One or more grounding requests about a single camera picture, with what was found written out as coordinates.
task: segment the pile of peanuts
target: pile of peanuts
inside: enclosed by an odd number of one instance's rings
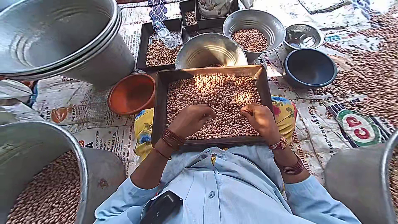
[[[33,177],[18,196],[6,224],[73,224],[80,200],[77,158],[68,151]]]
[[[160,39],[154,39],[151,44],[148,44],[145,65],[147,67],[172,65],[176,62],[176,57],[180,48],[181,45],[173,49],[168,49]]]
[[[194,104],[207,104],[217,117],[207,121],[188,140],[203,140],[236,136],[259,136],[240,114],[249,103],[260,103],[255,80],[252,77],[236,77],[223,74],[207,74],[170,83],[167,94],[167,125],[181,112]]]
[[[392,203],[394,205],[395,213],[398,216],[398,149],[395,148],[392,152],[392,158],[388,167],[388,176],[390,180],[390,192],[392,196]]]
[[[205,68],[210,68],[210,67],[223,67],[223,65],[220,63],[216,63],[216,64],[210,64],[210,65],[205,66]]]
[[[190,10],[184,13],[185,21],[187,22],[187,26],[198,24],[196,20],[196,13],[194,10]]]
[[[257,29],[240,29],[231,37],[247,51],[261,52],[267,50],[268,47],[267,39]]]
[[[355,108],[361,114],[381,116],[398,126],[398,19],[394,16],[398,7],[389,13],[373,16],[371,23],[377,28],[367,29],[359,33],[367,37],[381,39],[377,47],[379,51],[364,49],[347,49],[338,44],[325,43],[324,46],[340,51],[352,58],[346,61],[332,87],[315,90],[316,94],[330,92],[333,96],[344,97],[351,94],[365,94],[367,98],[356,103]]]

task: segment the black phone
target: black phone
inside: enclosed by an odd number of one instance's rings
[[[177,206],[181,206],[181,198],[171,191],[160,195],[149,207],[140,224],[160,224],[173,212]]]

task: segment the stacked metal buckets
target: stacked metal buckets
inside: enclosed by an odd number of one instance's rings
[[[0,13],[0,77],[109,86],[133,71],[115,0],[22,0]]]

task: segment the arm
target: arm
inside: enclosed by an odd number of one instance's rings
[[[248,104],[241,109],[241,113],[268,145],[279,142],[281,135],[268,107]],[[273,150],[273,154],[277,163],[282,166],[297,163],[296,155],[288,146],[284,150]],[[307,169],[304,168],[297,175],[289,175],[281,170],[281,175],[285,182],[287,203],[295,215],[319,224],[360,223],[347,207],[334,200],[326,189],[310,176]]]
[[[205,104],[188,106],[181,110],[170,124],[169,130],[186,138],[213,117],[214,111]],[[148,154],[130,178],[96,209],[96,224],[139,223],[142,208],[155,196],[163,170],[175,147],[170,147],[159,139],[154,148],[156,150]]]

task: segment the hand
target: hand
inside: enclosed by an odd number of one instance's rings
[[[206,104],[197,104],[184,107],[171,122],[169,130],[182,138],[199,131],[206,121],[215,118],[216,113]]]
[[[257,103],[247,104],[240,109],[240,113],[249,120],[251,126],[260,133],[268,145],[279,142],[281,134],[268,107]]]

